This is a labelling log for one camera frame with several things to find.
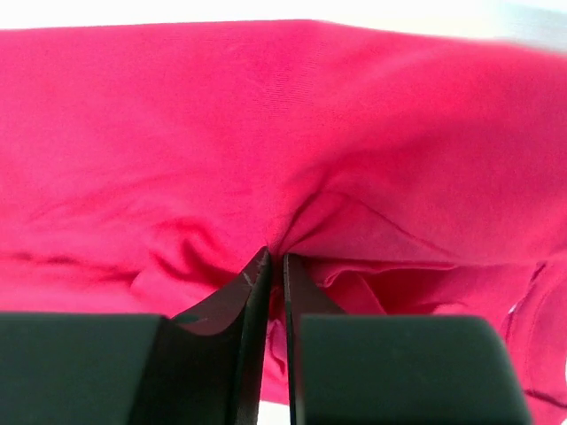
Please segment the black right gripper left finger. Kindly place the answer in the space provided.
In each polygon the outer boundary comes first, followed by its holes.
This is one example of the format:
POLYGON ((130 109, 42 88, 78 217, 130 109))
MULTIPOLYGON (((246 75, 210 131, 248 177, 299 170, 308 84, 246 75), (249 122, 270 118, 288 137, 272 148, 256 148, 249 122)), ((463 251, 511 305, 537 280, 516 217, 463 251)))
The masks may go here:
POLYGON ((261 249, 172 318, 2 313, 2 423, 254 424, 270 287, 261 249))

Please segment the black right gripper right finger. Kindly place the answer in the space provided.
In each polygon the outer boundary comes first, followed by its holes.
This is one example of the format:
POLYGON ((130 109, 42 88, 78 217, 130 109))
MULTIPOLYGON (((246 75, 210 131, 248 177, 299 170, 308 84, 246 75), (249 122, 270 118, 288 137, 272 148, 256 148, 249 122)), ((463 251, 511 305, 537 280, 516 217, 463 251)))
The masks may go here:
POLYGON ((529 424, 504 343, 475 316, 349 315, 283 259, 291 422, 529 424))

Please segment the magenta t shirt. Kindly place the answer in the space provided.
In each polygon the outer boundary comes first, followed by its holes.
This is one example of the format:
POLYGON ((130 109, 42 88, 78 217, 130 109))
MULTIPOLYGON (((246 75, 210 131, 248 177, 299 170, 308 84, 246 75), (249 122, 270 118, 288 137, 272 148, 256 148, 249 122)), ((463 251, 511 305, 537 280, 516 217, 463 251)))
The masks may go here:
POLYGON ((261 247, 474 314, 566 421, 566 57, 311 20, 1 33, 1 307, 177 314, 261 247))

